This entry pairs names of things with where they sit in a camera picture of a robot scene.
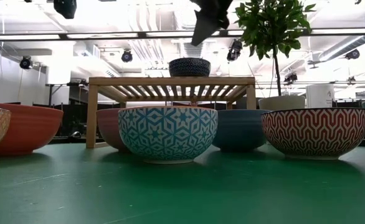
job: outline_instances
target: table leg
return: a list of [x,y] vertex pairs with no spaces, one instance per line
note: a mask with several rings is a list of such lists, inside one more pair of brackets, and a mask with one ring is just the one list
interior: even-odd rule
[[97,139],[97,106],[98,106],[98,86],[89,85],[88,88],[88,108],[87,108],[87,139],[86,148],[95,148]]

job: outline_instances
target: black object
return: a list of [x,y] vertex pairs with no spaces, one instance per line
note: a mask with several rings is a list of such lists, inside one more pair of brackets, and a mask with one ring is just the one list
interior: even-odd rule
[[290,72],[288,75],[285,75],[284,82],[288,82],[288,83],[292,84],[295,81],[297,81],[297,74],[296,74],[296,72]]
[[123,62],[130,62],[133,60],[133,55],[131,54],[131,50],[125,50],[123,55],[121,56],[121,60]]
[[33,67],[33,63],[30,56],[23,56],[23,59],[21,60],[19,64],[20,68],[30,70]]
[[347,60],[350,59],[357,59],[359,58],[359,51],[357,49],[354,49],[352,51],[350,51],[349,53],[346,54],[346,56],[344,56]]
[[210,62],[201,58],[179,58],[169,62],[171,77],[208,77]]
[[65,19],[74,19],[77,3],[76,0],[54,0],[54,9]]
[[230,22],[227,10],[232,0],[191,0],[201,10],[195,11],[196,25],[191,44],[198,46],[220,28],[227,29]]
[[240,51],[243,49],[242,42],[234,39],[234,41],[231,44],[231,47],[227,54],[227,60],[229,62],[232,62],[234,60],[237,60],[240,56]]

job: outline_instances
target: dark patterned bowl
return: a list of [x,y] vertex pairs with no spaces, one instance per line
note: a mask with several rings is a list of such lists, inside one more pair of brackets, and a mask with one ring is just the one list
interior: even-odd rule
[[338,159],[365,137],[365,109],[311,108],[262,115],[267,140],[298,159]]
[[211,144],[217,111],[190,106],[155,106],[119,111],[120,136],[128,149],[155,164],[192,162]]
[[169,62],[171,77],[208,77],[210,62],[201,58],[179,58]]

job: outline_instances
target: spotlight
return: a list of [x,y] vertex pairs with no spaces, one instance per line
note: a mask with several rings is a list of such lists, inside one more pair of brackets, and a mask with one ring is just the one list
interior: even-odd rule
[[296,74],[296,72],[290,72],[288,75],[285,75],[284,82],[288,82],[287,85],[292,84],[295,81],[297,81],[297,74]]
[[353,85],[353,83],[352,83],[352,82],[355,82],[355,81],[356,81],[356,79],[355,79],[355,77],[354,77],[354,76],[349,77],[349,78],[347,79],[347,82],[349,82],[347,85]]
[[229,62],[237,60],[240,56],[240,51],[242,50],[242,48],[242,43],[239,40],[234,39],[230,49],[228,50],[227,60]]
[[21,60],[19,64],[20,68],[25,70],[30,70],[33,67],[33,62],[31,60],[30,56],[23,56],[23,59]]
[[65,19],[73,19],[76,8],[76,0],[54,0],[54,9]]
[[350,51],[349,53],[346,54],[346,56],[344,56],[347,60],[350,59],[357,59],[359,58],[359,51],[357,49],[354,49],[352,51]]
[[121,56],[121,60],[126,63],[132,61],[133,55],[131,54],[131,50],[125,50],[125,53]]

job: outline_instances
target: fluorescent light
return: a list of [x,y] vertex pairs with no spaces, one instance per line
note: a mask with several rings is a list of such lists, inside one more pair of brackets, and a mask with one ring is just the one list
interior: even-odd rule
[[101,39],[114,37],[138,37],[137,33],[113,33],[113,34],[67,34],[71,39]]
[[242,35],[244,34],[243,30],[228,30],[228,35]]
[[0,40],[50,40],[59,39],[58,35],[0,35]]
[[194,31],[153,32],[146,35],[148,37],[190,37],[194,35]]
[[311,34],[324,34],[324,35],[333,35],[333,34],[362,34],[365,35],[365,28],[347,28],[347,29],[313,29]]

